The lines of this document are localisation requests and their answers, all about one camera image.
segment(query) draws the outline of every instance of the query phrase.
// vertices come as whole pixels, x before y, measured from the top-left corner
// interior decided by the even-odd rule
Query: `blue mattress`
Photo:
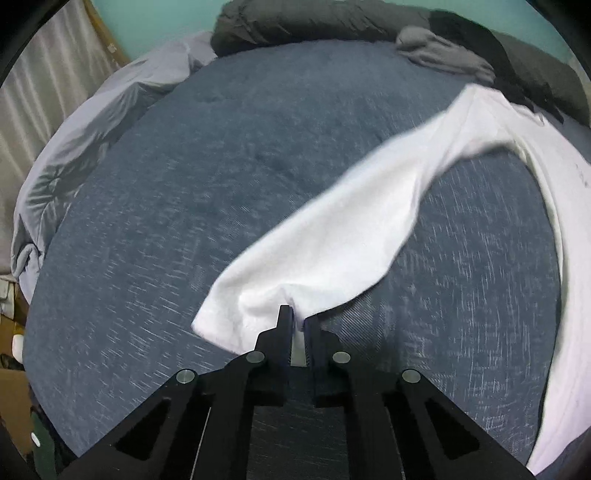
[[[321,41],[216,60],[151,108],[82,188],[31,305],[25,367],[68,445],[83,453],[178,369],[230,360],[190,329],[215,278],[468,81],[391,44]],[[526,462],[559,305],[539,188],[496,150],[438,179],[388,275],[322,319],[378,368],[424,372]],[[250,478],[345,478],[339,413],[290,409],[257,411]]]

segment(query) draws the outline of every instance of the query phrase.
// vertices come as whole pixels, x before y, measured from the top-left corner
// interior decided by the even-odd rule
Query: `bed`
[[[78,455],[178,369],[227,363],[190,329],[221,271],[473,80],[416,66],[392,42],[313,40],[200,69],[126,129],[64,211],[35,279],[24,362]],[[591,158],[588,127],[548,118]],[[525,463],[560,318],[553,231],[527,168],[505,150],[454,166],[388,275],[321,317],[376,367],[424,372]],[[304,441],[318,426],[342,428],[337,412],[299,403],[255,412],[251,478],[345,478],[342,436]]]

